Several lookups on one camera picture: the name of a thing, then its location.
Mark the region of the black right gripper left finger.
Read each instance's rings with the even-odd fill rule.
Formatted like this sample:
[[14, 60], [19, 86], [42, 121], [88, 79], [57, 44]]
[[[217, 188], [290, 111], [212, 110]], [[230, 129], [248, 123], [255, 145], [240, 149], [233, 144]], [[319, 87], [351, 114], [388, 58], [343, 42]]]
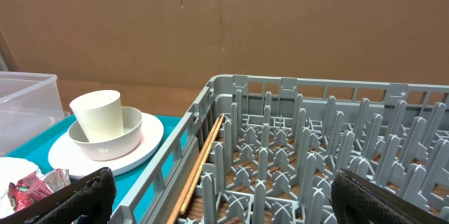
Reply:
[[116, 185], [112, 170], [103, 167], [1, 219], [1, 224], [107, 224], [113, 212]]

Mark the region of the red snack wrapper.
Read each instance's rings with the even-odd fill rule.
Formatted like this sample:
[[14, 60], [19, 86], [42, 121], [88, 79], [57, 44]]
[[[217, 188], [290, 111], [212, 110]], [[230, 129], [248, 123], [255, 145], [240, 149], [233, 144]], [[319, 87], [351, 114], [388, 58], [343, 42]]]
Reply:
[[68, 169], [54, 169], [46, 174], [34, 171], [17, 183], [9, 183], [7, 196], [14, 212], [18, 212], [70, 184]]

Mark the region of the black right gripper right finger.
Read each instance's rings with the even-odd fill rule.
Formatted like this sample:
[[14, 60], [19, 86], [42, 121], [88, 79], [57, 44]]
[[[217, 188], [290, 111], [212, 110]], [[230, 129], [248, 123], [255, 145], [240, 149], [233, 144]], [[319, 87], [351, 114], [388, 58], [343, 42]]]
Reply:
[[338, 223], [448, 224], [347, 169], [336, 170], [331, 206]]

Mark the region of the white napkin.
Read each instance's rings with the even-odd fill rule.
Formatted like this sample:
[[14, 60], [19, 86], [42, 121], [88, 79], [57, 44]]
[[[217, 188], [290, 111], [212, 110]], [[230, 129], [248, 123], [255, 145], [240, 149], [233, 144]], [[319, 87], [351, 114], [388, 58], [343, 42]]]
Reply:
[[14, 214], [14, 210], [8, 200], [7, 192], [9, 183], [17, 183], [21, 178], [40, 168], [33, 162], [15, 157], [1, 158], [1, 218]]

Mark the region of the cream paper cup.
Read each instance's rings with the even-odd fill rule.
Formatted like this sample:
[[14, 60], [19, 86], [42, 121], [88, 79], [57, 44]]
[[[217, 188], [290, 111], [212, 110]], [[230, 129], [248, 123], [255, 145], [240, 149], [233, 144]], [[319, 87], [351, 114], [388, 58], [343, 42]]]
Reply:
[[69, 104], [90, 142], [100, 143], [124, 134], [121, 94], [100, 90], [83, 94]]

